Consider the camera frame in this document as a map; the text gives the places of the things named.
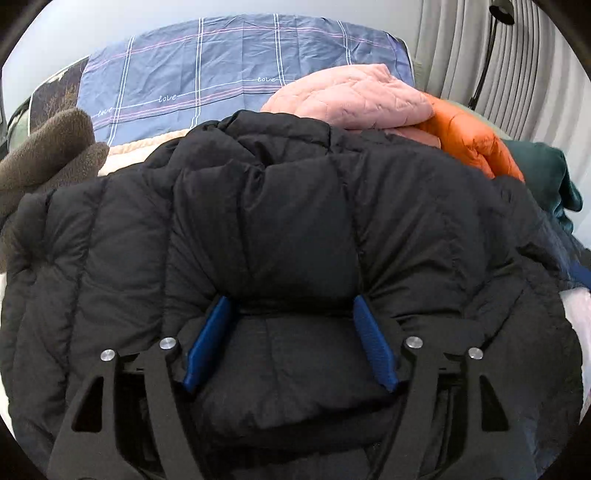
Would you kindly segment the brown fleece garment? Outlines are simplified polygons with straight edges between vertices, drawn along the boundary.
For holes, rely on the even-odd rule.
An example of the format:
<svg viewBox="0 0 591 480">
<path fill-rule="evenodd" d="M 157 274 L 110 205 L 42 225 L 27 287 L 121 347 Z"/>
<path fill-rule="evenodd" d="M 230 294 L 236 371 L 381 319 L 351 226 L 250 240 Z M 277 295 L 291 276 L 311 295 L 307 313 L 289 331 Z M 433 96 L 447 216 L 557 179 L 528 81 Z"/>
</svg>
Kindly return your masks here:
<svg viewBox="0 0 591 480">
<path fill-rule="evenodd" d="M 28 193 L 95 177 L 108 153 L 84 111 L 56 114 L 1 161 L 1 218 L 13 214 Z"/>
</svg>

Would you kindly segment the blue plaid sheet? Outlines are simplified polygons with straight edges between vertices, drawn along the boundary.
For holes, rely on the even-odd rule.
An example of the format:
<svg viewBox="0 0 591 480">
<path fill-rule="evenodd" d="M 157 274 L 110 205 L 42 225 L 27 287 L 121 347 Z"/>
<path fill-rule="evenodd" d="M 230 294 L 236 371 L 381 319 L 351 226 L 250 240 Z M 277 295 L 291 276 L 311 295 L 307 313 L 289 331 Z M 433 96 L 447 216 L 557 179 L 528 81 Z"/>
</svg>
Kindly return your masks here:
<svg viewBox="0 0 591 480">
<path fill-rule="evenodd" d="M 77 106 L 114 147 L 257 111 L 280 87 L 349 64 L 385 64 L 415 83 L 406 43 L 383 30 L 301 15 L 202 17 L 91 54 Z"/>
</svg>

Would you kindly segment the green pillow left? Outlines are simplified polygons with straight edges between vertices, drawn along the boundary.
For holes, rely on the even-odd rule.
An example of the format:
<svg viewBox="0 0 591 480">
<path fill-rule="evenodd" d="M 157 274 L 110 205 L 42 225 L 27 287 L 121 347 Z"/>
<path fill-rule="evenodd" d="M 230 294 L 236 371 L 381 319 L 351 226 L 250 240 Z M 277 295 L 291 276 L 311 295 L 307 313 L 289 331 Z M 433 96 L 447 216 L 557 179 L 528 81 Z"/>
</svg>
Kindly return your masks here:
<svg viewBox="0 0 591 480">
<path fill-rule="evenodd" d="M 10 117 L 7 130 L 9 152 L 19 147 L 29 136 L 29 109 L 30 98 L 19 105 Z"/>
</svg>

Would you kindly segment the black floor lamp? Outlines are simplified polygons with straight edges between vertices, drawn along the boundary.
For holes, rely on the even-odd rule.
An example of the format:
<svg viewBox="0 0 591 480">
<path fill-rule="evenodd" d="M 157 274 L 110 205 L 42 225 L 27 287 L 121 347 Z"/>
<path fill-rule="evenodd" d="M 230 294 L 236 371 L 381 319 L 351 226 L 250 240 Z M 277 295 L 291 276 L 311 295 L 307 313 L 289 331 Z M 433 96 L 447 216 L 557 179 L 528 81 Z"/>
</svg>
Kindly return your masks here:
<svg viewBox="0 0 591 480">
<path fill-rule="evenodd" d="M 492 0 L 489 4 L 489 13 L 491 15 L 491 19 L 484 64 L 476 89 L 468 103 L 468 108 L 472 111 L 476 110 L 482 94 L 492 60 L 498 27 L 500 24 L 506 26 L 513 26 L 515 24 L 515 7 L 511 0 Z"/>
</svg>

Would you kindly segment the cream pink plush blanket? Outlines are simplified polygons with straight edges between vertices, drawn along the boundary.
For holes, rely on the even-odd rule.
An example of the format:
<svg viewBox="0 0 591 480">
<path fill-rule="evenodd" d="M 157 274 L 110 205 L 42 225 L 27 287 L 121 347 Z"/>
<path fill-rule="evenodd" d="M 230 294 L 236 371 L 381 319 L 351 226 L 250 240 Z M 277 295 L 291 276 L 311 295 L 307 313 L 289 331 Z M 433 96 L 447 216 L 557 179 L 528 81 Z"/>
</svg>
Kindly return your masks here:
<svg viewBox="0 0 591 480">
<path fill-rule="evenodd" d="M 157 147 L 167 141 L 183 137 L 187 133 L 188 129 L 181 129 L 110 147 L 105 163 L 98 172 L 98 176 L 106 176 L 130 165 L 142 163 Z"/>
</svg>

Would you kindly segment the dark green sweatshirt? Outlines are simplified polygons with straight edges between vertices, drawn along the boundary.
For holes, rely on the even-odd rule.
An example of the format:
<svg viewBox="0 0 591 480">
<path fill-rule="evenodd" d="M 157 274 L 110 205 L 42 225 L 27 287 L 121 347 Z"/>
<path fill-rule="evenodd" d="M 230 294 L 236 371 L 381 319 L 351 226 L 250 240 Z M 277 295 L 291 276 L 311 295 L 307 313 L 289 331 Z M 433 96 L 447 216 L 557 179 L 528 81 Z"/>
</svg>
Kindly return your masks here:
<svg viewBox="0 0 591 480">
<path fill-rule="evenodd" d="M 583 197 L 570 178 L 564 152 L 543 142 L 507 139 L 503 142 L 540 208 L 554 217 L 566 232 L 572 233 L 574 223 L 566 211 L 580 212 Z"/>
</svg>

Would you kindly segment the black puffer jacket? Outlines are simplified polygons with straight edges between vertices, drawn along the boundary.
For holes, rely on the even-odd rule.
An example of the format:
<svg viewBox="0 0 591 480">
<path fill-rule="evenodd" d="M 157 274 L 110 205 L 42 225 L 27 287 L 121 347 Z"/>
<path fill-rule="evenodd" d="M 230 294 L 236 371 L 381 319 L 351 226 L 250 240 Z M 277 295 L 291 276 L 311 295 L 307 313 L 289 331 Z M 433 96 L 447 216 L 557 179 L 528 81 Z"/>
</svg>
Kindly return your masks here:
<svg viewBox="0 0 591 480">
<path fill-rule="evenodd" d="M 540 479 L 579 428 L 577 246 L 524 183 L 441 150 L 240 111 L 9 225 L 1 375 L 48 479 Z"/>
</svg>

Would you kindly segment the orange puffer jacket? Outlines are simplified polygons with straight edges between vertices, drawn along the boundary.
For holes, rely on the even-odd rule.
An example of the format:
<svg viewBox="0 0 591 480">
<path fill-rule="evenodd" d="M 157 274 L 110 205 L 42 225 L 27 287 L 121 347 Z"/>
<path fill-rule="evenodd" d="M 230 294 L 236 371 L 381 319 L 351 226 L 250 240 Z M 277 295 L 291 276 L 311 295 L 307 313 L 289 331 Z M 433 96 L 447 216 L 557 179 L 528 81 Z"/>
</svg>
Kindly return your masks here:
<svg viewBox="0 0 591 480">
<path fill-rule="evenodd" d="M 508 147 L 494 129 L 471 111 L 425 93 L 434 115 L 418 124 L 421 130 L 438 137 L 441 149 L 461 163 L 481 170 L 489 179 L 513 177 L 522 183 L 525 177 Z"/>
</svg>

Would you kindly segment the grey curtain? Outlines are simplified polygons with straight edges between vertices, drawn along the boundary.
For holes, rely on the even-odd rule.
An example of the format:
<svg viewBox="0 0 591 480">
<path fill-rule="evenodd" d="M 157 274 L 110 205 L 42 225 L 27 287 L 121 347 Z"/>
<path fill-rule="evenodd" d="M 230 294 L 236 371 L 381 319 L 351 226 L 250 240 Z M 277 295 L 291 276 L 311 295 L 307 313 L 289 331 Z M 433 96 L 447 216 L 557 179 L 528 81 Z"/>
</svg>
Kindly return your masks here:
<svg viewBox="0 0 591 480">
<path fill-rule="evenodd" d="M 573 180 L 590 182 L 590 80 L 540 7 L 517 1 L 515 24 L 499 25 L 477 113 L 518 140 L 564 151 Z M 416 62 L 420 89 L 466 104 L 484 64 L 486 1 L 424 1 Z"/>
</svg>

